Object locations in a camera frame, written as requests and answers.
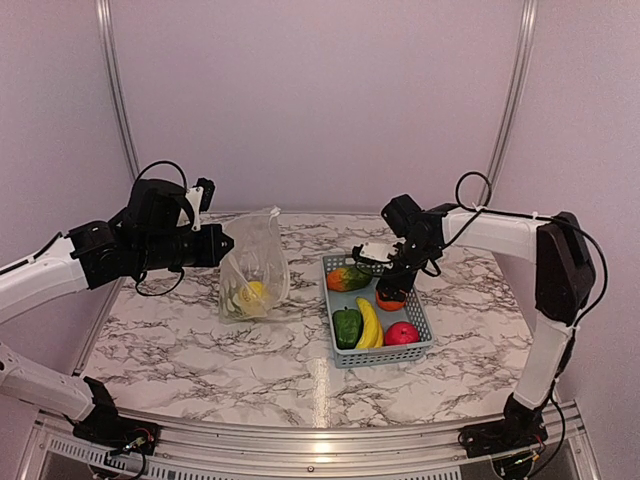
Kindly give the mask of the clear zip top bag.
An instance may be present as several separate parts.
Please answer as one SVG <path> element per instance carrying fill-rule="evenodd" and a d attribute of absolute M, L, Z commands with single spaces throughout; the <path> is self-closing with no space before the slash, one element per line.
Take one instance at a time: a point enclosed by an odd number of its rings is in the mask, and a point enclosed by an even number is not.
<path fill-rule="evenodd" d="M 224 225 L 235 245 L 220 265 L 219 299 L 222 290 L 240 291 L 251 281 L 262 282 L 266 288 L 263 316 L 231 320 L 267 318 L 289 294 L 290 272 L 281 239 L 280 214 L 281 209 L 273 206 L 241 215 Z"/>

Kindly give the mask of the orange toy orange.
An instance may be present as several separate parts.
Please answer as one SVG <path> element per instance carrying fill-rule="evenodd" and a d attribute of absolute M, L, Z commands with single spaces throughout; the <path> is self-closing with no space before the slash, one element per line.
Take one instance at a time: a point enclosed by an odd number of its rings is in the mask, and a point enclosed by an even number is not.
<path fill-rule="evenodd" d="M 376 304 L 380 309 L 384 311 L 395 312 L 403 309 L 406 305 L 406 301 L 394 300 L 386 297 L 380 297 L 379 295 L 377 295 Z"/>

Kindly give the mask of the green orange toy mango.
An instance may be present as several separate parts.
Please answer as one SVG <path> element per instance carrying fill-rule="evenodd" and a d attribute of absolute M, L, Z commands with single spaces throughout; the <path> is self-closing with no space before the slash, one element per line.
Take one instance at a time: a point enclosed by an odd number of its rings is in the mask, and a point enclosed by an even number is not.
<path fill-rule="evenodd" d="M 326 276 L 326 285 L 330 291 L 346 293 L 367 287 L 373 279 L 372 271 L 356 266 L 339 267 Z"/>

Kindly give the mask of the red toy apple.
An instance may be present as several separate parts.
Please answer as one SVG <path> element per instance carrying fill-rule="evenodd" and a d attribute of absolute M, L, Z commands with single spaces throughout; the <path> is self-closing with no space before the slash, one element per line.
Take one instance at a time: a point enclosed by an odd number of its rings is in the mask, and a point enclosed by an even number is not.
<path fill-rule="evenodd" d="M 418 329 L 409 322 L 396 322 L 385 333 L 384 345 L 396 346 L 417 343 L 420 341 Z"/>

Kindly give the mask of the yellow toy banana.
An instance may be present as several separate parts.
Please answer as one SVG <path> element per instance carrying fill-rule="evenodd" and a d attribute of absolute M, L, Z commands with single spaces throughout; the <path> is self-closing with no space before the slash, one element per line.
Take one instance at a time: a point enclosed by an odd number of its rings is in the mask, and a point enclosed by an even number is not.
<path fill-rule="evenodd" d="M 355 348 L 382 347 L 384 345 L 384 330 L 373 305 L 364 297 L 357 297 L 356 304 L 363 319 L 363 331 Z"/>

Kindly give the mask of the green toy watermelon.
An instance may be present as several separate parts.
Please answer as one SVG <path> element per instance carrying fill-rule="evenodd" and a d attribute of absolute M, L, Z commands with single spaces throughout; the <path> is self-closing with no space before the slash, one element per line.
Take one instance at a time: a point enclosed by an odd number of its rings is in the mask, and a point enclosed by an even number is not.
<path fill-rule="evenodd" d="M 244 308 L 239 290 L 222 290 L 220 292 L 220 313 L 229 319 L 247 319 L 249 314 Z"/>

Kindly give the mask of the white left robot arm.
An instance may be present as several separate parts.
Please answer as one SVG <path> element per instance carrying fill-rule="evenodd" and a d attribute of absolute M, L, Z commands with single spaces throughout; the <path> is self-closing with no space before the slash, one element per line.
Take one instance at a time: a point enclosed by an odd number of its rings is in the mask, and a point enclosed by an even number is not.
<path fill-rule="evenodd" d="M 217 267 L 234 241 L 221 225 L 200 219 L 214 191 L 206 178 L 191 188 L 136 180 L 128 204 L 112 219 L 57 234 L 41 250 L 2 268 L 1 320 L 126 277 L 141 284 L 151 271 L 182 275 L 191 267 Z M 126 436 L 126 423 L 101 382 L 58 373 L 7 346 L 1 348 L 1 392 L 72 422 L 87 419 L 89 431 L 106 445 Z"/>

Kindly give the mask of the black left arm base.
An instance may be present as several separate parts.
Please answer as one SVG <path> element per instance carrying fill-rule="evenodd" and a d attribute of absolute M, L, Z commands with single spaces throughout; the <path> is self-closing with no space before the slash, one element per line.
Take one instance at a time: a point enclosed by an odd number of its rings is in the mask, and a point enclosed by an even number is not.
<path fill-rule="evenodd" d="M 122 416 L 102 382 L 90 377 L 83 381 L 90 389 L 92 408 L 83 420 L 71 420 L 73 434 L 110 447 L 115 455 L 133 450 L 152 455 L 160 433 L 159 425 Z"/>

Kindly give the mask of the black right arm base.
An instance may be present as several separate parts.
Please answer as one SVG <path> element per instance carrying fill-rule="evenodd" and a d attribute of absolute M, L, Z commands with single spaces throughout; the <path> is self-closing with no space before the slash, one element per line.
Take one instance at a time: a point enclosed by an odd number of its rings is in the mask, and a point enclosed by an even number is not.
<path fill-rule="evenodd" d="M 458 443 L 465 449 L 468 458 L 542 444 L 548 439 L 542 417 L 548 402 L 549 398 L 546 398 L 541 405 L 531 409 L 511 394 L 504 406 L 502 419 L 462 427 Z"/>

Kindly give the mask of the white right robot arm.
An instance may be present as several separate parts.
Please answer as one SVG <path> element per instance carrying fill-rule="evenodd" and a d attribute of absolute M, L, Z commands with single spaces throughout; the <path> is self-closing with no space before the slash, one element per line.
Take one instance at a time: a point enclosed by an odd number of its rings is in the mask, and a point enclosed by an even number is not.
<path fill-rule="evenodd" d="M 435 264 L 450 246 L 520 258 L 535 266 L 533 344 L 513 400 L 531 411 L 542 407 L 569 356 L 578 318 L 595 284 L 596 271 L 576 217 L 569 212 L 547 219 L 469 212 L 450 203 L 424 210 L 407 194 L 393 198 L 382 217 L 400 240 L 376 285 L 383 306 L 404 301 L 418 272 Z"/>

